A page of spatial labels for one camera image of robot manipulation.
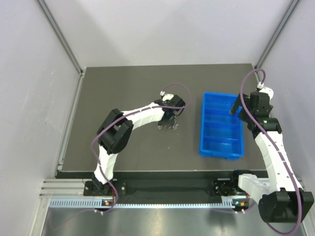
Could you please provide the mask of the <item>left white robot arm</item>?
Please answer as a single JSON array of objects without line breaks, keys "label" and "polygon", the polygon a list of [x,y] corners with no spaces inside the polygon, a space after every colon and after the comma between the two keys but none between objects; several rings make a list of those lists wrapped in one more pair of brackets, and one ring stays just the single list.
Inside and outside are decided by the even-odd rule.
[{"label": "left white robot arm", "polygon": [[92,181],[102,191],[113,179],[118,154],[124,150],[134,129],[156,122],[159,126],[172,126],[175,117],[186,107],[178,95],[161,93],[158,99],[144,107],[131,111],[113,109],[97,131],[91,147],[98,144],[97,168]]}]

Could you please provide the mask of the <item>right aluminium frame post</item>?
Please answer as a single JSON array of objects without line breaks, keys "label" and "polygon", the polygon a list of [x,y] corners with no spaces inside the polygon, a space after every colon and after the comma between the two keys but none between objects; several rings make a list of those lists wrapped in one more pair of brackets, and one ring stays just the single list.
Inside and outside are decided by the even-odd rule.
[{"label": "right aluminium frame post", "polygon": [[290,18],[294,14],[295,10],[297,9],[300,0],[291,0],[287,9],[285,10],[283,16],[281,17],[280,22],[278,23],[277,27],[275,28],[271,38],[269,39],[268,43],[264,47],[262,54],[260,55],[257,63],[254,65],[254,68],[261,68],[262,65],[265,63],[266,59],[268,58],[269,54],[271,53],[272,49],[274,48],[277,40],[279,39],[281,33],[285,29],[286,25],[288,24]]}]

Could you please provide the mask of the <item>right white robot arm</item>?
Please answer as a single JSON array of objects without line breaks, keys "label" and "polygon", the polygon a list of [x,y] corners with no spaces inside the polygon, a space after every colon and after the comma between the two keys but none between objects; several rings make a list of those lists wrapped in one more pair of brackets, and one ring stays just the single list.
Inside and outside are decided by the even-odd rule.
[{"label": "right white robot arm", "polygon": [[230,110],[230,114],[237,114],[247,123],[269,178],[269,185],[265,185],[251,171],[234,171],[234,187],[246,192],[258,204],[264,222],[301,223],[315,200],[294,175],[284,149],[280,123],[270,117],[273,95],[270,88],[258,86],[250,95],[239,94]]}]

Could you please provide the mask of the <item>blue compartment bin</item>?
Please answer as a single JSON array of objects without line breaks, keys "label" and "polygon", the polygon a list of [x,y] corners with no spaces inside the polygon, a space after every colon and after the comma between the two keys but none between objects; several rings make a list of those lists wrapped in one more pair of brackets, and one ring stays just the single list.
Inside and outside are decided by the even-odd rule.
[{"label": "blue compartment bin", "polygon": [[243,123],[230,110],[235,94],[205,92],[201,104],[199,155],[236,161],[244,156]]}]

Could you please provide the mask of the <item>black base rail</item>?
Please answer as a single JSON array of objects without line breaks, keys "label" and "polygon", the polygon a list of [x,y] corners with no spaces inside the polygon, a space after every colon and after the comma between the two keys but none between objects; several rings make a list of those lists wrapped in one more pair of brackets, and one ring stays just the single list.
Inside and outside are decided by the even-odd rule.
[{"label": "black base rail", "polygon": [[217,196],[242,195],[237,187],[239,171],[178,171],[178,172],[114,172],[113,179],[102,184],[96,177],[85,183],[84,196],[110,196],[118,192],[119,198],[139,194],[139,199],[170,200],[186,198],[215,198]]}]

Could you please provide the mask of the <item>aluminium frame post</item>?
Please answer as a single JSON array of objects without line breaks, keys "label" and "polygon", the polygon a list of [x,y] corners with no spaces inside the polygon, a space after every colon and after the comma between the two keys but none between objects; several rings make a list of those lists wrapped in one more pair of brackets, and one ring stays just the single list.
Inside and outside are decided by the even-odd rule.
[{"label": "aluminium frame post", "polygon": [[57,37],[59,43],[61,44],[63,50],[65,51],[66,55],[70,59],[72,65],[74,66],[75,70],[82,75],[84,70],[80,66],[78,60],[76,59],[73,51],[70,48],[64,34],[62,33],[57,21],[55,20],[51,10],[49,9],[47,3],[44,0],[35,0],[37,5],[39,6],[40,10],[42,11],[43,15],[45,16],[46,20],[48,21],[52,31],[54,32],[55,36]]},{"label": "aluminium frame post", "polygon": [[291,0],[287,9],[285,10],[283,16],[281,17],[280,22],[278,23],[277,27],[275,28],[271,38],[269,39],[268,43],[264,47],[262,54],[260,55],[257,63],[254,65],[254,68],[261,68],[262,65],[265,63],[266,59],[268,58],[269,54],[271,53],[272,49],[274,48],[277,40],[279,39],[281,33],[285,29],[286,25],[288,24],[290,18],[294,14],[295,10],[297,9],[300,0]]}]

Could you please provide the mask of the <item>left aluminium frame post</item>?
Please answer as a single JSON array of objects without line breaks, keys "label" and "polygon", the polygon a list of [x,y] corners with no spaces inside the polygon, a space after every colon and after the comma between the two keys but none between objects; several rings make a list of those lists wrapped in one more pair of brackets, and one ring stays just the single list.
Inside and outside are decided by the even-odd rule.
[{"label": "left aluminium frame post", "polygon": [[64,34],[62,33],[57,21],[55,20],[51,10],[49,9],[47,3],[44,0],[35,0],[37,5],[39,6],[40,10],[42,11],[43,15],[45,16],[46,20],[48,21],[52,31],[54,32],[55,36],[57,37],[59,43],[61,44],[63,50],[65,51],[66,55],[70,59],[72,65],[74,66],[75,70],[82,75],[84,70],[80,66],[78,60],[76,59],[73,51],[70,48]]}]

